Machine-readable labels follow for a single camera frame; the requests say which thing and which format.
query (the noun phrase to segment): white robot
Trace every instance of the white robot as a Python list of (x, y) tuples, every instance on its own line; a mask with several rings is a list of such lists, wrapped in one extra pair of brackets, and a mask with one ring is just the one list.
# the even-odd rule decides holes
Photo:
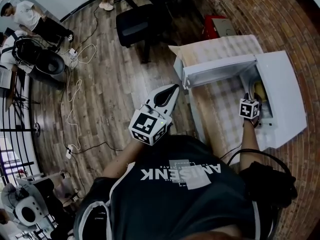
[(169, 84), (150, 92), (129, 125), (131, 136), (153, 146), (167, 131), (179, 95), (179, 85)]

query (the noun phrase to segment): black pants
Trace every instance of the black pants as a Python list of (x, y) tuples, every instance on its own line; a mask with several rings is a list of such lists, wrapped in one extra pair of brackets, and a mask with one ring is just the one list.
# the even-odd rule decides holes
[(32, 32), (40, 35), (44, 40), (55, 44), (59, 42), (60, 37), (68, 37), (72, 34), (71, 30), (66, 29), (51, 18), (46, 18), (45, 21), (40, 18)]
[(40, 70), (36, 69), (35, 67), (32, 69), (32, 71), (28, 74), (29, 77), (31, 77), (34, 80), (37, 80), (39, 82), (42, 82), (48, 86), (51, 86), (58, 90), (63, 90), (65, 87), (64, 82), (60, 82), (53, 77), (51, 77), (49, 74), (43, 73)]
[(41, 193), (49, 214), (54, 217), (55, 222), (58, 224), (50, 234), (52, 240), (66, 240), (75, 220), (65, 212), (63, 204), (53, 194), (54, 183), (51, 179), (45, 179), (34, 184), (34, 186)]

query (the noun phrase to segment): black shirt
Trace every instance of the black shirt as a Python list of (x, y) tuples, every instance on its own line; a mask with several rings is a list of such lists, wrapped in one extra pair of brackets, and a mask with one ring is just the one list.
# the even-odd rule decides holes
[[(166, 136), (128, 168), (121, 180), (94, 181), (76, 216), (77, 239), (80, 232), (86, 240), (90, 229), (105, 239), (108, 227), (95, 227), (95, 220), (106, 217), (114, 240), (178, 240), (233, 224), (244, 237), (255, 237), (253, 204), (245, 199), (243, 180), (200, 141)], [(88, 216), (96, 201), (106, 203), (108, 216), (98, 208)]]

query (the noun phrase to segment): brick floor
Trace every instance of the brick floor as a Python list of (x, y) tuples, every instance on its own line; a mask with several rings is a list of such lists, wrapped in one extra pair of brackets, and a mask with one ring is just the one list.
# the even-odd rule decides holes
[(200, 13), (228, 17), (265, 52), (286, 50), (307, 113), (307, 129), (271, 153), (297, 178), (298, 198), (282, 213), (277, 239), (307, 239), (320, 219), (320, 34), (301, 0), (194, 0)]

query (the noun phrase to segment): sneaker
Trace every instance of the sneaker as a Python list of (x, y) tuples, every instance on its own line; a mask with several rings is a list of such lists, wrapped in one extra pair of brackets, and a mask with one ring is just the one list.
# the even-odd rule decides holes
[(99, 7), (102, 8), (102, 9), (105, 9), (106, 11), (111, 11), (114, 9), (113, 5), (111, 5), (110, 3), (108, 2), (101, 2), (99, 4)]
[(71, 43), (75, 38), (75, 34), (72, 32), (70, 35), (68, 35), (68, 41)]

